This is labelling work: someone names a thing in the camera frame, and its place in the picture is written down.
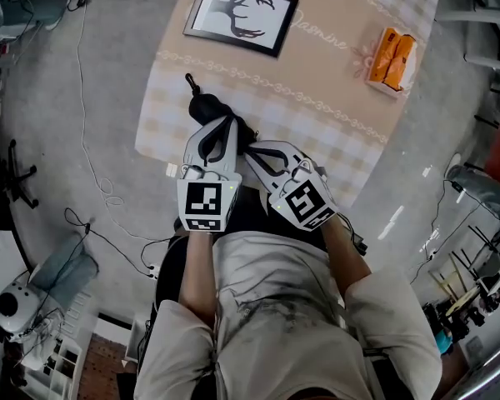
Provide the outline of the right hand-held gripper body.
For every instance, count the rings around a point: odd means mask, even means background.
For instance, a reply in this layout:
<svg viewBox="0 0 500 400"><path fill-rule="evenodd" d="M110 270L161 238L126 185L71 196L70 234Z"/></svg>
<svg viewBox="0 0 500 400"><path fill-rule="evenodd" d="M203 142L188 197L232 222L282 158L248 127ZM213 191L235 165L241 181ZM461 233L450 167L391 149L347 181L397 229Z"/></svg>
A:
<svg viewBox="0 0 500 400"><path fill-rule="evenodd" d="M338 212L325 176L304 158L287 175L287 179L270 194L272 210L287 219L293 226L313 231Z"/></svg>

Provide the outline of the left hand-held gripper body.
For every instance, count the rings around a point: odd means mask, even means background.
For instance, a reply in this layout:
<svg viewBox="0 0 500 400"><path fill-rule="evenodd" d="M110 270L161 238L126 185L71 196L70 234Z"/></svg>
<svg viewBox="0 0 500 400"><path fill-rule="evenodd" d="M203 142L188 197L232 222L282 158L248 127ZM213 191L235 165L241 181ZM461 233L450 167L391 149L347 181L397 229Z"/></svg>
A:
<svg viewBox="0 0 500 400"><path fill-rule="evenodd" d="M177 180L178 216L189 232L226 230L242 176L235 172L184 164Z"/></svg>

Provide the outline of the black glasses case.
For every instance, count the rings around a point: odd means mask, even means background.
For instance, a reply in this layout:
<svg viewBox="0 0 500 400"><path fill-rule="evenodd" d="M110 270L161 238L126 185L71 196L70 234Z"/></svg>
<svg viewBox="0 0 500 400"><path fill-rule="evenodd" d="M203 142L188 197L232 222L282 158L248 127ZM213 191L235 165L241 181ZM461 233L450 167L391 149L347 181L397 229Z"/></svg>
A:
<svg viewBox="0 0 500 400"><path fill-rule="evenodd" d="M188 106L191 118L202 126L221 117L235 120L237 122L237 154L243 155L248 146L257 141L258 134L246 124L242 117L239 117L215 95L203 93L190 73L185 74L185 80L192 89L192 99Z"/></svg>

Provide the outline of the person's left forearm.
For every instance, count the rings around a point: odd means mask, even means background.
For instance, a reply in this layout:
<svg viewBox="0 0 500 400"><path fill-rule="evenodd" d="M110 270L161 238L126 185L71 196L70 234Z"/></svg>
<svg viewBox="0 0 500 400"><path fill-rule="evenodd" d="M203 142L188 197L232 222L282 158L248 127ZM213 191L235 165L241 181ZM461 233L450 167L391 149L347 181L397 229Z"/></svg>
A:
<svg viewBox="0 0 500 400"><path fill-rule="evenodd" d="M189 233L178 301L207 326L214 327L218 300L213 237L208 232Z"/></svg>

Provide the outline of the person's right forearm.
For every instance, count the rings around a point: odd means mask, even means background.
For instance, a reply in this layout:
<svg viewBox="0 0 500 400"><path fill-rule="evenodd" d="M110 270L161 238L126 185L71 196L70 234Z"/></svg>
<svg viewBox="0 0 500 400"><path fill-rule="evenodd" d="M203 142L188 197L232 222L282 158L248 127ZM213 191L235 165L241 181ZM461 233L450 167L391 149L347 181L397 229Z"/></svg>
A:
<svg viewBox="0 0 500 400"><path fill-rule="evenodd" d="M339 216L330 217L320 228L331 274L339 293L344 297L349 287L372 272L355 248Z"/></svg>

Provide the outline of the beige checked tablecloth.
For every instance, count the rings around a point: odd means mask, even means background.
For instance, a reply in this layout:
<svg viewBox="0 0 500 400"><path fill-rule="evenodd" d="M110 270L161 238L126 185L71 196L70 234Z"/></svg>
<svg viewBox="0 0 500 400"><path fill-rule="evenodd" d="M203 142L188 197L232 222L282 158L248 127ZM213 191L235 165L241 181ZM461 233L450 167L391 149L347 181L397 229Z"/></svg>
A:
<svg viewBox="0 0 500 400"><path fill-rule="evenodd" d="M154 59L135 147L180 163L198 124L188 112L191 74L262 139L288 141L327 171L337 203L353 205L395 128L407 92L367 83L381 34L406 33L424 54L438 0L298 0L277 57L187 37L195 0L177 0Z"/></svg>

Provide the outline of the person's white shirt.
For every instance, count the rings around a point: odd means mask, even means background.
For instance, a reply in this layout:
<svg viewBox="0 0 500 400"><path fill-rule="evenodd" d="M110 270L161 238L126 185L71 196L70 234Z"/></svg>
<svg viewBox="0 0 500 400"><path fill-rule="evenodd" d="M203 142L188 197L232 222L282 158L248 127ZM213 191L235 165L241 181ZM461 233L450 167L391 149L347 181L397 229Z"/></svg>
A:
<svg viewBox="0 0 500 400"><path fill-rule="evenodd" d="M212 249L217 317L207 325L178 299L159 303L134 400L288 400L322 390L373 400L365 348L383 353L391 399L431 400L442 361L408 280L373 272L339 294L328 255L305 242L235 232Z"/></svg>

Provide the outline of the orange tissue pack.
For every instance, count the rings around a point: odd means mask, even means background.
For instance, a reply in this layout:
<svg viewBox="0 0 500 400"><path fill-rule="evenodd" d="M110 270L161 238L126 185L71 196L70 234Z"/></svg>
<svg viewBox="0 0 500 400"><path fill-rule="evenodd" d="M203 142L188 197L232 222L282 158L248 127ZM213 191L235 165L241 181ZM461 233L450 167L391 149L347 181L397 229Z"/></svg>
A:
<svg viewBox="0 0 500 400"><path fill-rule="evenodd" d="M417 69L418 41L408 33L388 27L382 31L366 84L391 98L398 98L413 85Z"/></svg>

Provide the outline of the black framed antler picture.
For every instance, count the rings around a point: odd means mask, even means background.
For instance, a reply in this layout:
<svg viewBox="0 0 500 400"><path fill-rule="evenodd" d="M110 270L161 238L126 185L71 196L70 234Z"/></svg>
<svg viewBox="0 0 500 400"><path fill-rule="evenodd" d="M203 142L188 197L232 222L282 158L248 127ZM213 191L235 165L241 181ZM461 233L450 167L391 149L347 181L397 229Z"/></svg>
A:
<svg viewBox="0 0 500 400"><path fill-rule="evenodd" d="M194 0L182 33L277 58L299 0Z"/></svg>

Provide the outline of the light wooden stool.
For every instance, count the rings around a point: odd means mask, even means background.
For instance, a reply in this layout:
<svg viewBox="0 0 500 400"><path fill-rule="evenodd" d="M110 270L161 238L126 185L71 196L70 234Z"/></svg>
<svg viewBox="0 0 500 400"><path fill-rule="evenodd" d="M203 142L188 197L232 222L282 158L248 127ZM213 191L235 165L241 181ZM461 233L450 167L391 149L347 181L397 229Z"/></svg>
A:
<svg viewBox="0 0 500 400"><path fill-rule="evenodd" d="M480 297L488 297L500 288L500 254L496 249L484 246L473 260L461 250L461 254L451 252L450 272L429 271L431 279L448 297L451 306L445 312L450 318Z"/></svg>

